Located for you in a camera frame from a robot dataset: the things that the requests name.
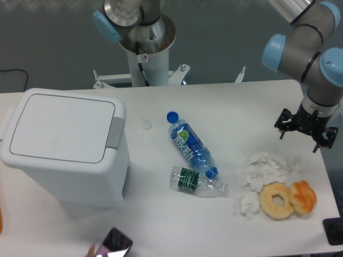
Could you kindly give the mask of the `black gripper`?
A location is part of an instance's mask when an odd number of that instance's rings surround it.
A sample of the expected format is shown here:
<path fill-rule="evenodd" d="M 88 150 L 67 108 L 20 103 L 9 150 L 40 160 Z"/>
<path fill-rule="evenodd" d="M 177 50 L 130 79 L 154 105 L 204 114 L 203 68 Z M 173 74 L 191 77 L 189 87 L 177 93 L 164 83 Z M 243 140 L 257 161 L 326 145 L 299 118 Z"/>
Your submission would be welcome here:
<path fill-rule="evenodd" d="M 300 104 L 296 114 L 292 114 L 284 108 L 274 124 L 283 139 L 286 132 L 298 130 L 301 133 L 312 136 L 316 143 L 312 152 L 315 153 L 319 148 L 331 149 L 338 134 L 337 127 L 326 127 L 329 116 L 320 117 L 319 111 L 314 110 L 309 113 Z"/>

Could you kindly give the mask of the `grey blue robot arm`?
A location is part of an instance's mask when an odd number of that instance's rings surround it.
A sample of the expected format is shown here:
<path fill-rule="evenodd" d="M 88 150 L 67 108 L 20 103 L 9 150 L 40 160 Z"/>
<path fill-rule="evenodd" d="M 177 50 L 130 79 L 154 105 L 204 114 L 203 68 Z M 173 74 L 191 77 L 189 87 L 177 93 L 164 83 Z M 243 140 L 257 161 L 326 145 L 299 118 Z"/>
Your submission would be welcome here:
<path fill-rule="evenodd" d="M 342 100 L 342 49 L 321 51 L 321 47 L 337 29 L 340 11 L 329 2 L 270 1 L 270 5 L 294 30 L 289 36 L 272 36 L 262 62 L 308 87 L 298 111 L 283 110 L 275 127 L 281 134 L 299 131 L 311 136 L 316 148 L 331 148 L 338 129 L 327 122 Z M 103 10 L 93 13 L 93 22 L 108 41 L 126 51 L 133 86 L 182 82 L 187 66 L 169 70 L 176 30 L 161 13 L 159 1 L 105 1 Z"/>

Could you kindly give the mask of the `person's fingertip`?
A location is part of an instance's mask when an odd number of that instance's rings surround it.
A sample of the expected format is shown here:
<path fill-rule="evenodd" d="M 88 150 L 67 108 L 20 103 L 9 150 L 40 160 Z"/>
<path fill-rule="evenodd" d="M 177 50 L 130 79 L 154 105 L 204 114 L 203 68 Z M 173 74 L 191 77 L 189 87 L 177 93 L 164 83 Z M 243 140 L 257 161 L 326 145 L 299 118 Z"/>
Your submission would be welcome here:
<path fill-rule="evenodd" d="M 86 254 L 86 257 L 94 257 L 95 254 L 95 245 L 91 245 L 88 249 L 88 252 Z"/>

